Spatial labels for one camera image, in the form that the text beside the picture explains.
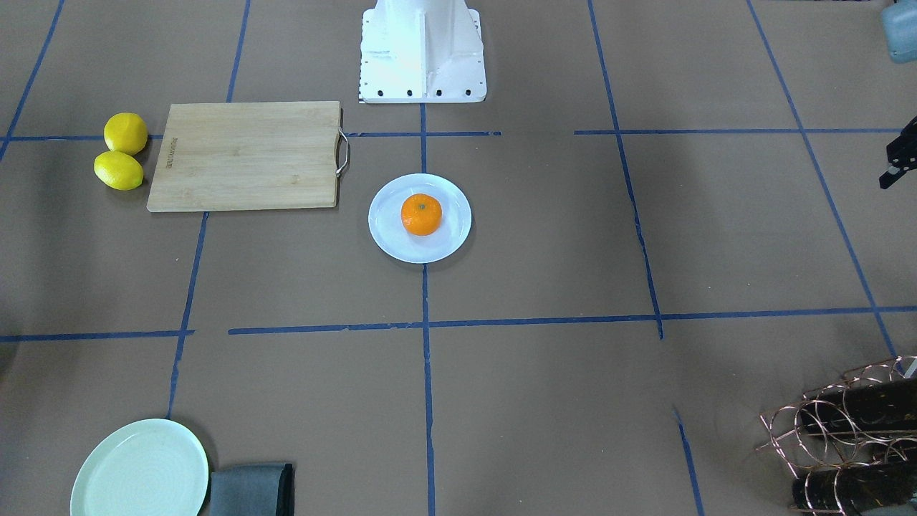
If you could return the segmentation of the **light blue plate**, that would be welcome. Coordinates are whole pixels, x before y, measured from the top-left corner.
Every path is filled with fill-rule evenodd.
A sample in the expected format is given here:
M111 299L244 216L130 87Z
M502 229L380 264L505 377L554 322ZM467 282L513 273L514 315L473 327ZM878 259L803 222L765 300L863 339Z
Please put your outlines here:
M442 208L440 226L426 236L413 235L402 222L402 206L412 195L427 195ZM429 173L406 174L381 187L369 208L373 241L393 258L411 264L429 264L452 255L468 238L471 204L458 186Z

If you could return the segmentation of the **dark wine bottle middle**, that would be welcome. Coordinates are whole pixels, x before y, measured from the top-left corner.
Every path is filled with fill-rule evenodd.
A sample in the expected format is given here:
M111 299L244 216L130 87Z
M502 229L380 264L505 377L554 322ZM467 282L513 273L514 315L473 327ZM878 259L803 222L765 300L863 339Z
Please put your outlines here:
M810 434L867 432L884 436L916 430L916 380L858 386L821 394L800 408Z

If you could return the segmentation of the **dark wine bottle lower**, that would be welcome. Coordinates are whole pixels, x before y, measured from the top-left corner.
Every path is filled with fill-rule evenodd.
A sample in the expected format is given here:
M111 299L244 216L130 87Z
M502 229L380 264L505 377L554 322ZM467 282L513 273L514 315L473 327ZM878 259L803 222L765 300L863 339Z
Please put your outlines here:
M792 510L805 515L915 515L916 464L823 468L792 483Z

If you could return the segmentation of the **dark grey folded cloth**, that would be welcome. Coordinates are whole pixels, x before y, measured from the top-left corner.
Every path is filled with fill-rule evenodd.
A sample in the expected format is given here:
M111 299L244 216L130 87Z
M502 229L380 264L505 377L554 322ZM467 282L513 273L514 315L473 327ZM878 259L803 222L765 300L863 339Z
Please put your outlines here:
M294 515L294 464L256 463L211 474L210 515Z

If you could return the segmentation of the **yellow lemon near board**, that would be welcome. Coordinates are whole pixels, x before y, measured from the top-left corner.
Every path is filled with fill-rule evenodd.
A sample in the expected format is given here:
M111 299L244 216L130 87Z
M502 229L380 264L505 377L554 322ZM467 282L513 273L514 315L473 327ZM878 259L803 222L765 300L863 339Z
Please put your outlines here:
M106 186L118 191L140 187L145 177L140 161L117 150L98 154L94 160L94 173Z

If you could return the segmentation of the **light green plate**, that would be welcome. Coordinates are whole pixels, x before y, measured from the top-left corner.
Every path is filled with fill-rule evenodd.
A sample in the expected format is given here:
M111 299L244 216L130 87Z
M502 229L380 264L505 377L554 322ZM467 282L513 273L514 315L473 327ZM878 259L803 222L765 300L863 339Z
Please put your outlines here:
M141 419L96 445L73 483L72 515L197 515L210 468L192 431L170 419Z

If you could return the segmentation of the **dark wine bottle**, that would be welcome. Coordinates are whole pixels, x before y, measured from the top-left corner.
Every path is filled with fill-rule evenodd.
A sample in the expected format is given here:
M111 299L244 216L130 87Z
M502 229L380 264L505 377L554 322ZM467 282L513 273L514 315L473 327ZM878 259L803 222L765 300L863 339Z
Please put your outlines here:
M915 515L916 464L823 468L792 483L792 510L805 515Z
M884 436L916 430L916 380L858 386L821 394L800 408L810 434L867 432Z

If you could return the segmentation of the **orange fruit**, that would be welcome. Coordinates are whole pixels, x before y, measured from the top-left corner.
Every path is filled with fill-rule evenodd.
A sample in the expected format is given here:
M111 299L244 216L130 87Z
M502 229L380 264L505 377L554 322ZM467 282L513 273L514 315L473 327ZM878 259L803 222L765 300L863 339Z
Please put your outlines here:
M442 223L443 208L435 196L415 193L404 199L400 206L400 222L403 228L418 237L430 236L438 231Z

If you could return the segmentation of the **yellow lemon far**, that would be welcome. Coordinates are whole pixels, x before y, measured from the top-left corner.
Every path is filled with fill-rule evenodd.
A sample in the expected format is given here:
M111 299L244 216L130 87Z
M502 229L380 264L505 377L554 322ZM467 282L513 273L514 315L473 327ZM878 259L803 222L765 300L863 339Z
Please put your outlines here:
M135 156L147 146L148 128L141 115L118 113L105 122L102 138L109 151L121 151L128 156Z

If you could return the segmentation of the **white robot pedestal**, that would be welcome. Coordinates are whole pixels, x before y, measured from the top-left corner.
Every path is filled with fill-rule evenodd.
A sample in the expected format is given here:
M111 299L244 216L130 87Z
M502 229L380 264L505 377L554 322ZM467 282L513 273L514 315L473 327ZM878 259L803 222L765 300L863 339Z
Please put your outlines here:
M465 1L378 1L361 17L358 101L482 102L481 16Z

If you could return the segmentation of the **bamboo cutting board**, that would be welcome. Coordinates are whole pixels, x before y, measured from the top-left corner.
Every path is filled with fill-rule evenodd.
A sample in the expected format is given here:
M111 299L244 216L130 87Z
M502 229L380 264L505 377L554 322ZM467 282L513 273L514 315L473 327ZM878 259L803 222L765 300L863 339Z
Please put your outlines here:
M331 209L350 160L338 101L180 102L152 176L152 213Z

